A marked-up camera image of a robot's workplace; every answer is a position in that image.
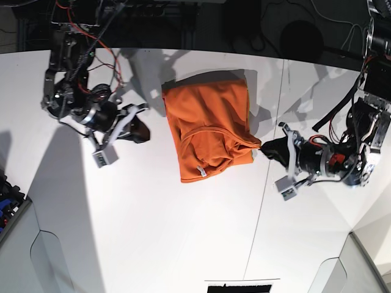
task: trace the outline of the cable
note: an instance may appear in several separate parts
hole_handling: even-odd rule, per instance
[[[270,5],[280,5],[280,4],[284,3],[284,2],[285,2],[285,0],[282,0],[281,2],[269,2],[268,5],[266,5],[266,7],[265,7],[265,12],[261,16],[261,22],[263,21],[263,18],[265,17],[266,13],[268,12],[268,9],[269,9]]]
[[[5,34],[16,34],[16,32],[9,32],[9,31],[6,31],[4,29],[0,29],[0,32],[3,32]]]
[[[324,16],[322,13],[319,12],[319,10],[317,9],[317,7],[316,7],[316,5],[315,5],[315,3],[314,3],[313,0],[310,0],[310,1],[311,1],[311,3],[312,3],[313,8],[315,9],[315,12],[316,12],[320,17],[322,17],[323,19],[328,20],[328,21],[331,21],[331,22],[333,22],[333,23],[342,23],[342,24],[348,24],[348,25],[352,26],[352,28],[351,28],[350,31],[349,31],[348,37],[346,38],[346,40],[345,40],[345,41],[343,42],[343,44],[342,44],[341,49],[343,49],[343,47],[346,45],[346,42],[348,41],[348,39],[349,39],[349,37],[350,37],[352,31],[354,30],[354,28],[355,28],[356,26],[360,28],[361,36],[362,36],[362,38],[364,38],[364,31],[363,31],[363,28],[362,28],[359,24],[357,24],[357,23],[351,23],[350,21],[345,21],[345,20],[333,20],[332,18],[328,18],[328,17]]]
[[[83,93],[85,93],[86,95],[91,94],[91,91],[90,91],[89,89],[85,89],[85,88],[81,85],[80,82],[78,82],[78,87],[79,87],[79,89],[80,89]]]
[[[88,71],[92,71],[92,70],[104,65],[104,66],[109,67],[110,69],[113,69],[112,80],[115,78],[118,82],[123,82],[122,76],[119,74],[119,72],[115,68],[115,66],[117,65],[117,58],[115,58],[113,65],[108,64],[108,63],[104,63],[101,59],[99,59],[99,57],[97,55],[95,55],[95,58],[97,58],[97,61],[99,61],[101,63],[101,65],[94,67],[93,69],[88,69]]]
[[[336,145],[339,144],[340,139],[338,138],[337,133],[334,130],[334,127],[332,125],[332,121],[334,120],[335,114],[331,117],[329,122],[329,136],[331,141],[333,141]]]
[[[91,48],[94,48],[95,45],[96,45],[96,43],[99,42],[99,44],[100,44],[102,47],[104,47],[106,50],[108,50],[108,51],[113,55],[114,60],[115,60],[116,64],[118,65],[119,76],[120,76],[120,78],[121,78],[121,80],[122,80],[121,65],[119,64],[118,59],[116,58],[116,56],[115,56],[114,52],[112,51],[112,49],[108,48],[108,47],[103,43],[103,41],[100,40],[100,38],[102,37],[102,35],[104,34],[104,32],[106,31],[106,29],[108,28],[108,26],[110,25],[112,19],[114,18],[114,16],[116,16],[116,14],[117,14],[119,11],[118,11],[117,13],[113,13],[113,16],[110,18],[110,20],[108,21],[108,23],[106,23],[105,27],[104,27],[104,28],[102,29],[102,31],[100,32],[100,37],[99,37],[99,36],[98,36],[98,37],[95,37],[95,36],[89,34],[88,32],[86,32],[85,30],[81,29],[80,27],[78,27],[78,26],[72,21],[72,18],[71,18],[71,15],[70,15],[70,10],[71,10],[70,8],[61,6],[61,5],[58,3],[58,0],[56,0],[56,4],[57,4],[57,6],[59,6],[60,8],[66,9],[66,10],[67,10],[68,20],[69,20],[70,24],[71,24],[76,30],[78,30],[79,32],[81,32],[82,34],[84,34],[86,37],[90,37],[90,38],[94,39],[94,42],[90,45],[90,48],[89,48],[87,51],[91,51],[91,50],[92,50]],[[74,76],[75,76],[75,75],[77,74],[77,72],[80,70],[81,66],[82,66],[82,63],[79,63],[78,67],[77,67],[76,70],[73,72],[73,74],[72,74],[72,76],[71,76],[70,79],[73,79],[73,78],[74,78]],[[121,83],[119,82],[118,85],[117,85],[117,87],[116,87],[115,90],[113,91],[113,93],[115,93],[115,92],[118,90],[118,88],[120,87],[120,85],[121,85]],[[79,84],[78,86],[79,86],[79,88],[80,88],[84,93],[87,93],[87,92],[88,92],[88,91],[86,91],[86,90],[84,90],[84,89],[82,88],[81,84]]]
[[[113,12],[112,16],[110,17],[110,19],[108,20],[108,22],[105,24],[105,26],[102,28],[102,30],[100,31],[100,33],[98,34],[97,37],[93,36],[93,35],[90,35],[88,34],[87,32],[83,31],[82,29],[80,29],[74,22],[72,22],[72,19],[71,19],[71,15],[70,15],[70,10],[71,8],[70,7],[64,7],[64,6],[61,6],[59,3],[58,3],[58,0],[56,0],[56,5],[58,7],[60,7],[61,9],[66,9],[67,10],[67,15],[68,15],[68,20],[70,22],[70,24],[77,30],[77,31],[80,31],[82,34],[84,35],[87,35],[88,37],[94,39],[94,41],[92,42],[92,44],[89,46],[89,48],[87,49],[87,51],[84,53],[83,56],[81,56],[80,60],[79,60],[79,63],[78,63],[78,66],[76,67],[76,69],[72,72],[71,76],[68,78],[68,82],[72,82],[74,80],[74,78],[77,76],[79,70],[81,69],[81,67],[83,65],[86,64],[87,62],[87,59],[88,59],[88,56],[89,54],[92,52],[92,50],[94,49],[94,47],[96,47],[97,43],[99,42],[104,48],[106,48],[109,52],[110,49],[100,40],[100,38],[103,36],[103,34],[106,32],[107,28],[109,27],[109,25],[111,24],[112,20],[117,16],[117,14],[124,8],[124,4],[119,4],[117,5],[117,7],[115,8],[115,11]],[[81,87],[81,84],[79,83],[79,88],[84,91],[84,89]],[[65,90],[65,97],[64,99],[62,100],[62,105],[61,105],[61,110],[60,110],[60,115],[58,116],[58,122],[62,125],[65,125],[65,126],[68,126],[70,128],[72,128],[73,130],[75,130],[77,133],[79,133],[80,135],[84,136],[84,137],[87,137],[85,134],[82,134],[81,132],[79,132],[77,129],[75,129],[74,127],[70,126],[69,124],[67,123],[64,123],[64,122],[61,122],[61,118],[63,118],[63,114],[64,114],[64,110],[65,110],[65,106],[67,104],[67,92],[68,92],[68,88],[66,88]]]
[[[357,120],[356,120],[356,115],[355,115],[356,111],[354,110],[354,95],[352,96],[351,101],[352,101],[352,120],[353,120],[353,126],[354,126],[354,135],[356,137],[356,153],[357,153],[357,157],[355,158],[354,163],[353,163],[352,167],[350,168],[349,172],[346,173],[344,176],[342,176],[341,179],[339,179],[339,180],[319,180],[319,181],[313,182],[312,184],[321,183],[321,182],[335,182],[335,183],[342,182],[347,177],[350,176],[350,174],[354,171],[354,169],[356,167],[357,161],[359,160],[360,137],[359,137],[359,130],[358,130],[358,127],[357,127]]]
[[[115,78],[115,74],[117,73],[117,75],[118,75],[118,72],[116,71],[116,65],[117,65],[117,59],[118,59],[118,56],[119,56],[119,54],[120,54],[120,52],[118,52],[118,54],[117,55],[115,55],[114,54],[114,52],[112,53],[113,54],[113,56],[114,56],[114,65],[113,65],[113,67],[114,67],[114,70],[113,70],[113,72],[112,72],[112,77],[111,77],[111,81],[110,81],[110,86],[112,85],[112,82],[114,81],[114,78]],[[122,75],[118,75],[119,76],[119,78],[120,78],[120,80],[118,79],[118,78],[116,78],[117,80],[118,80],[118,82],[120,82],[122,85],[123,85],[123,78],[122,78]]]
[[[357,87],[359,83],[360,75],[358,75],[356,81],[354,82],[353,86],[346,94],[346,96],[329,113],[327,113],[326,116],[324,116],[317,124],[312,127],[314,131],[318,132],[321,127],[328,123],[336,113],[340,112],[342,108],[349,103],[350,99],[354,98],[354,94],[357,92]]]
[[[311,136],[310,139],[309,139],[309,142],[312,144],[312,145],[316,145],[317,147],[320,147],[322,148],[323,147],[323,143],[316,143],[315,142],[315,139],[322,139],[324,142],[326,142],[328,145],[332,144],[332,142],[324,135],[321,135],[321,134],[317,134],[317,135],[314,135],[314,136]]]
[[[89,137],[87,134],[84,134],[84,133],[78,131],[76,128],[74,128],[72,125],[69,125],[68,123],[61,122],[60,120],[59,120],[59,123],[60,123],[61,125],[64,125],[64,126],[68,126],[68,127],[71,128],[72,130],[76,131],[78,134],[80,134],[81,136],[83,136],[84,138],[88,138],[88,137]]]
[[[92,71],[92,70],[98,69],[98,68],[100,68],[100,67],[102,67],[102,66],[107,66],[107,67],[109,67],[110,69],[113,69],[113,67],[112,67],[111,64],[102,63],[102,64],[99,64],[98,66],[95,66],[95,67],[93,67],[93,68],[91,68],[91,69],[88,69],[87,71]]]
[[[278,58],[282,58],[282,56],[281,56],[279,50],[276,48],[276,46],[274,46],[274,44],[263,33],[262,33],[262,36],[265,39],[265,41],[270,45],[270,47],[274,50],[274,52],[276,52]]]
[[[12,45],[16,45],[16,44],[17,44],[17,43],[4,44],[4,45],[0,45],[0,47],[12,46]]]

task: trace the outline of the wire bundle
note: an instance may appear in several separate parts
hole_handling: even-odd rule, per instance
[[[75,24],[75,22],[72,20],[72,17],[71,17],[71,13],[73,14],[73,12],[71,11],[71,6],[69,7],[65,7],[65,6],[62,6],[59,4],[58,0],[56,0],[56,5],[61,8],[61,9],[66,9],[67,10],[67,15],[68,15],[68,20],[69,20],[69,23],[72,25],[73,28],[75,28],[78,32],[82,33],[83,35],[86,36],[86,38],[91,38],[93,39],[95,42],[98,42],[102,47],[104,47],[110,54],[112,54],[113,58],[114,58],[114,66],[111,65],[111,64],[107,64],[107,63],[104,63],[102,62],[97,56],[95,56],[97,58],[97,60],[99,62],[101,62],[102,64],[100,66],[97,66],[97,67],[94,67],[92,69],[89,69],[88,71],[92,71],[94,69],[97,69],[101,66],[107,66],[111,69],[113,69],[113,76],[115,76],[118,84],[117,84],[117,87],[115,88],[115,90],[113,91],[113,93],[115,93],[118,88],[120,86],[123,85],[123,78],[122,78],[122,72],[121,72],[121,65],[118,61],[118,58],[117,56],[115,56],[114,52],[112,49],[110,49],[109,47],[107,47],[102,40],[100,40],[100,38],[86,32],[84,29],[82,29],[81,27],[79,27],[78,25]],[[80,82],[78,83],[78,87],[79,89],[83,92],[83,93],[86,93],[86,94],[89,94],[90,93],[90,90],[89,89],[85,89],[81,84]]]

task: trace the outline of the white tabletop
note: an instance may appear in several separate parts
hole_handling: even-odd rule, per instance
[[[358,73],[214,52],[122,53],[123,77],[131,81],[124,104],[143,102],[134,90],[139,80],[153,107],[140,114],[152,139],[140,145],[117,141],[119,161],[102,169],[89,141],[59,128],[40,108],[49,52],[0,55],[0,155],[7,158],[10,180],[29,190],[40,229],[60,239],[74,287],[206,292],[209,281],[279,279],[271,281],[273,293],[307,292],[321,263],[339,255],[348,232],[390,182],[383,170],[391,152],[383,148],[364,188],[320,184],[288,202],[273,185],[285,170],[261,153],[253,164],[182,184],[161,84],[244,70],[252,133],[265,142],[283,135],[277,117],[304,137],[312,134],[312,125],[344,97]],[[106,51],[97,54],[112,62]],[[92,71],[90,87],[111,74],[108,68]],[[335,125],[344,130],[342,116]]]

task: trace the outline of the orange shirt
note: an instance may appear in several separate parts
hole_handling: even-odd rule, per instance
[[[163,92],[181,181],[189,183],[252,163],[261,146],[250,134],[246,81],[211,82]]]

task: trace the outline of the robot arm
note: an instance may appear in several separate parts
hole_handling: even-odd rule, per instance
[[[359,77],[344,99],[321,119],[313,130],[332,120],[348,102],[346,131],[339,142],[314,135],[308,140],[281,122],[285,137],[266,142],[261,151],[280,162],[288,175],[276,181],[284,200],[298,194],[298,188],[321,182],[343,182],[364,186],[381,157],[381,147],[391,122],[391,11],[385,2],[368,0],[371,22],[368,28],[364,62]],[[305,180],[295,176],[307,172]],[[322,179],[319,176],[337,177]]]
[[[87,131],[83,136],[88,137],[93,143],[96,148],[93,156],[98,166],[102,167],[118,159],[113,147],[116,139],[132,140],[136,143],[150,139],[149,129],[137,117],[139,112],[148,109],[148,105],[130,104],[119,109],[120,100],[115,99],[110,85],[98,84],[92,90],[87,89],[88,67],[95,58],[96,44],[112,20],[121,12],[124,4],[118,3],[107,17],[103,28],[93,38],[87,38],[81,33],[84,29],[100,27],[102,0],[97,0],[94,9],[90,7],[95,11],[95,16],[89,23],[77,24],[75,27],[76,24],[73,23],[70,15],[72,6],[79,2],[82,5],[82,0],[64,0],[61,4],[57,2],[53,12],[52,23],[56,28],[53,33],[54,46],[51,50],[49,68],[45,74],[41,105],[42,109],[60,124],[71,127],[61,121],[64,117],[71,116],[74,121],[85,126]],[[65,72],[65,76],[55,83],[56,74],[61,71]],[[96,139],[95,131],[104,134],[101,143]]]

